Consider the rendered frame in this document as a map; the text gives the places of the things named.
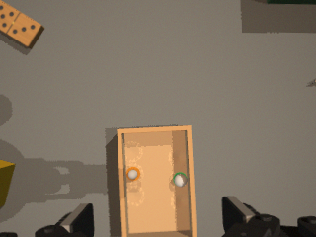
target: open wooden tray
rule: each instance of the open wooden tray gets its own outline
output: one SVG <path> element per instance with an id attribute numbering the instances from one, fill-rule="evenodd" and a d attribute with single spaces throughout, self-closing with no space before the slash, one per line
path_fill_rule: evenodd
<path id="1" fill-rule="evenodd" d="M 197 237 L 190 126 L 118 129 L 118 168 L 122 237 Z M 188 177 L 181 188 L 178 172 Z"/>

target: gray floor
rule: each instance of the gray floor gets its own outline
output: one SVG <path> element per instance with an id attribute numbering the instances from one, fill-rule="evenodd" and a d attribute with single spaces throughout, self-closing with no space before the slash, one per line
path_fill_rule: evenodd
<path id="1" fill-rule="evenodd" d="M 316 215 L 315 5 L 6 2 L 45 31 L 28 54 L 0 41 L 0 159 L 17 164 L 1 231 L 91 202 L 108 236 L 111 128 L 148 125 L 193 127 L 198 236 L 223 235 L 223 196 Z"/>

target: orange ring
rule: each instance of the orange ring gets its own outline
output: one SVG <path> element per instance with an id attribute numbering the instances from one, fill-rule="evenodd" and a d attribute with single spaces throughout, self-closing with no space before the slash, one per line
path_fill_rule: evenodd
<path id="1" fill-rule="evenodd" d="M 137 177 L 136 177 L 134 180 L 130 179 L 129 176 L 128 176 L 128 172 L 131 171 L 131 170 L 137 171 Z M 138 169 L 137 167 L 129 167 L 129 168 L 127 169 L 127 171 L 126 171 L 126 176 L 127 176 L 127 178 L 128 178 L 129 180 L 131 180 L 131 181 L 136 181 L 136 180 L 138 180 L 138 178 L 140 177 L 140 171 L 139 171 L 139 169 Z"/>

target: yellow block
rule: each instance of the yellow block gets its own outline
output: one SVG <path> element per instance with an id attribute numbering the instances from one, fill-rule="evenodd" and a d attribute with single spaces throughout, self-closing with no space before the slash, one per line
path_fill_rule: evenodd
<path id="1" fill-rule="evenodd" d="M 14 163 L 0 160 L 0 208 L 6 203 L 15 166 Z"/>

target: green ring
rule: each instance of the green ring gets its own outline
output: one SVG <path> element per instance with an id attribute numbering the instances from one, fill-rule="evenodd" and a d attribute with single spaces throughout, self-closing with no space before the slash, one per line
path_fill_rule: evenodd
<path id="1" fill-rule="evenodd" d="M 173 178 L 174 183 L 175 183 L 175 179 L 176 179 L 176 176 L 177 176 L 177 175 L 184 175 L 184 176 L 186 176 L 186 174 L 183 173 L 183 172 L 178 172 L 178 173 L 176 173 L 176 175 L 175 175 L 174 178 Z"/>

